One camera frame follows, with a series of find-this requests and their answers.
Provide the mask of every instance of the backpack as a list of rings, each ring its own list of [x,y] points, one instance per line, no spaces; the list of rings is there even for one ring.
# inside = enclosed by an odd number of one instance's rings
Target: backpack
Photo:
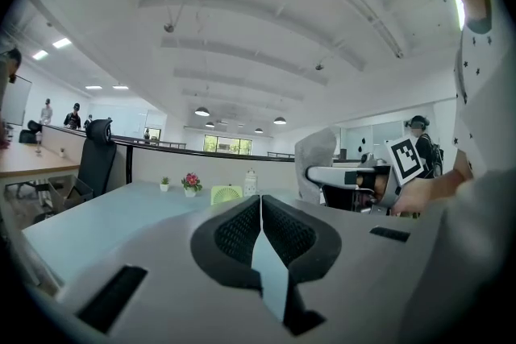
[[[434,170],[434,176],[443,175],[443,155],[444,151],[439,148],[439,145],[433,143],[430,136],[428,134],[422,134],[421,138],[427,139],[432,148],[431,154],[431,169]]]

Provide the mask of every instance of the potted plant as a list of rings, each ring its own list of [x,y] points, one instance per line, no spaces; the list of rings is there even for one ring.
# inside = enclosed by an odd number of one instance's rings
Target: potted plant
[[[183,188],[185,189],[185,195],[188,198],[195,197],[195,194],[202,189],[201,180],[193,172],[186,175],[181,180]]]
[[[169,190],[169,186],[170,186],[170,179],[168,176],[164,176],[162,179],[161,179],[161,184],[160,184],[160,189],[161,191],[163,191],[164,193],[166,193],[168,190]]]

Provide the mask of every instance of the white bottle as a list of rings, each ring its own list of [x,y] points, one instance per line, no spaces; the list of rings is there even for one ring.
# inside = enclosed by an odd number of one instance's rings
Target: white bottle
[[[245,174],[245,182],[243,184],[243,195],[245,197],[250,197],[251,195],[256,195],[256,190],[258,188],[258,176],[256,172],[253,170],[248,171]]]

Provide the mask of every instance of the ceiling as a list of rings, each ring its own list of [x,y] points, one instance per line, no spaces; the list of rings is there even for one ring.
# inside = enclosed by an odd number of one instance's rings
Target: ceiling
[[[437,76],[460,40],[454,0],[20,0],[13,15],[29,55],[73,41],[38,62],[56,77],[120,81],[194,127],[197,106],[274,135],[455,96]],[[435,91],[400,95],[410,82]]]

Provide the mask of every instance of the star-print shirt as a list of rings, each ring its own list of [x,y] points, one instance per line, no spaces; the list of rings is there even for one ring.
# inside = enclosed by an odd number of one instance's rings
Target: star-print shirt
[[[516,167],[516,43],[502,0],[486,0],[488,17],[466,22],[456,60],[453,143],[475,178]]]

